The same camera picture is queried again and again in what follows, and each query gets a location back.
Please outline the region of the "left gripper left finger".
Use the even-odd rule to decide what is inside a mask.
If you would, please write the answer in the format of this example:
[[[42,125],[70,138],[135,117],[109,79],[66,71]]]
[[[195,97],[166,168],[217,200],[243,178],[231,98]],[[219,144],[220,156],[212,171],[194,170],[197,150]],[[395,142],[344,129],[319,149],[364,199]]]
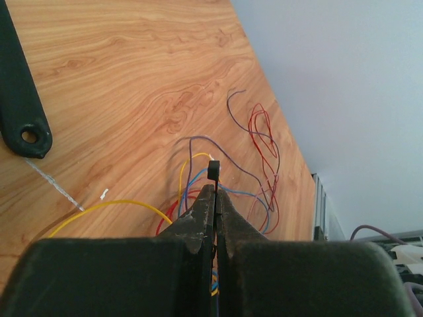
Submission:
[[[215,188],[153,238],[46,238],[1,296],[2,316],[209,316]]]

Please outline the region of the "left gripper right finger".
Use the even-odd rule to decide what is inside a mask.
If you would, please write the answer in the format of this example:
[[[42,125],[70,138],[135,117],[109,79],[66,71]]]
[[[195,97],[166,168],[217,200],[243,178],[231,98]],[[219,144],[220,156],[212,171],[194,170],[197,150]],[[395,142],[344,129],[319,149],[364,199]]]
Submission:
[[[284,242],[217,195],[221,316],[416,316],[392,259],[372,242]]]

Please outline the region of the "black zip tie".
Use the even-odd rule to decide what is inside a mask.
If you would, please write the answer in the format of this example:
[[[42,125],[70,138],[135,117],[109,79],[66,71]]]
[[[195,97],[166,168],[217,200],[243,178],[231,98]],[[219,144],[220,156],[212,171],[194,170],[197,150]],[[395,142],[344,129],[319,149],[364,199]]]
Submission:
[[[213,210],[217,209],[217,194],[219,184],[219,173],[220,173],[220,161],[210,160],[208,163],[208,180],[214,181],[214,203]]]

